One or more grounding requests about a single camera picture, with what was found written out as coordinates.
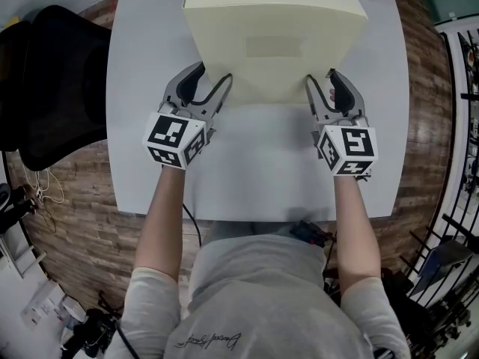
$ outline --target white sleeve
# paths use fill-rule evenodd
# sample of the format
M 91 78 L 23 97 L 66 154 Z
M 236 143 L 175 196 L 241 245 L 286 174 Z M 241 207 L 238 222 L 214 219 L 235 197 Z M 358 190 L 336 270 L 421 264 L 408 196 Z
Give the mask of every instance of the white sleeve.
M 137 268 L 125 297 L 121 330 L 142 359 L 162 358 L 171 332 L 180 324 L 177 283 L 160 271 Z M 131 359 L 123 340 L 115 333 L 105 359 Z
M 341 309 L 366 334 L 375 349 L 389 349 L 397 359 L 411 352 L 379 278 L 363 279 L 341 297 Z

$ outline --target white table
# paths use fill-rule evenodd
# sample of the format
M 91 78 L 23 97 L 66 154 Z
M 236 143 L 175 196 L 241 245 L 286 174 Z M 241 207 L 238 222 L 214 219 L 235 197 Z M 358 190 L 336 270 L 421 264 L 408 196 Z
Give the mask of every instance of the white table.
M 395 0 L 360 0 L 363 35 L 338 68 L 376 128 L 379 161 L 361 191 L 370 217 L 391 214 L 406 149 L 409 76 Z M 106 123 L 118 209 L 146 213 L 161 167 L 141 138 L 165 86 L 200 58 L 183 0 L 119 0 L 109 50 Z M 203 92 L 210 88 L 205 82 Z M 185 204 L 198 219 L 335 219 L 332 177 L 317 159 L 308 105 L 247 105 L 215 119 L 218 132 L 188 169 Z

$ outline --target black office chair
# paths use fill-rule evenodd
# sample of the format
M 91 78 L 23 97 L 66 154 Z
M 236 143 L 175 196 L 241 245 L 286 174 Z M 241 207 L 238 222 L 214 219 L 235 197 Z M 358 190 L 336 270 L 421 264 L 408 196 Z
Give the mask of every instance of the black office chair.
M 13 152 L 25 140 L 22 86 L 30 23 L 0 32 L 0 150 Z
M 106 67 L 111 31 L 50 6 L 31 24 L 23 79 L 25 166 L 41 171 L 106 138 Z

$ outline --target wooden floor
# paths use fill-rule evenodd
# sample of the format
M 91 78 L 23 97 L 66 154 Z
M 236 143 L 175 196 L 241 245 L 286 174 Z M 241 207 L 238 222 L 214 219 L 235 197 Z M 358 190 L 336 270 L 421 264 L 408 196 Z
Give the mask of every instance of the wooden floor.
M 372 220 L 372 224 L 383 266 L 401 269 L 399 255 L 410 257 L 418 248 L 409 231 L 422 236 L 426 233 L 442 190 L 449 159 L 452 101 L 445 45 L 434 31 L 425 6 L 421 0 L 396 1 L 409 63 L 409 132 L 393 214 Z M 111 28 L 116 3 L 105 1 L 83 16 Z M 25 184 L 18 154 L 9 154 L 7 160 L 13 185 Z M 43 261 L 45 269 L 83 307 L 95 306 L 100 290 L 114 304 L 120 304 L 144 217 L 117 211 L 107 141 L 78 150 L 52 166 L 51 171 L 63 186 L 65 201 L 56 204 L 47 200 L 46 208 L 40 207 L 45 219 L 40 215 L 24 218 L 31 240 L 48 254 Z M 59 190 L 53 187 L 50 195 L 58 198 Z M 208 223 L 201 224 L 203 233 L 207 228 Z M 180 285 L 185 304 L 198 240 L 189 222 L 185 222 L 183 233 Z

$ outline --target power outlet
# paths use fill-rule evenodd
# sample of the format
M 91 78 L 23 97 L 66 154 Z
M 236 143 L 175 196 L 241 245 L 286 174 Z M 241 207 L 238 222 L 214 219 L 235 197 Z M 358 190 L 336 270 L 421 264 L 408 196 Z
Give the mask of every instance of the power outlet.
M 41 202 L 42 199 L 43 199 L 43 194 L 42 194 L 42 191 L 40 190 L 40 188 L 37 189 L 37 192 L 35 193 L 35 197 L 37 197 L 37 199 Z

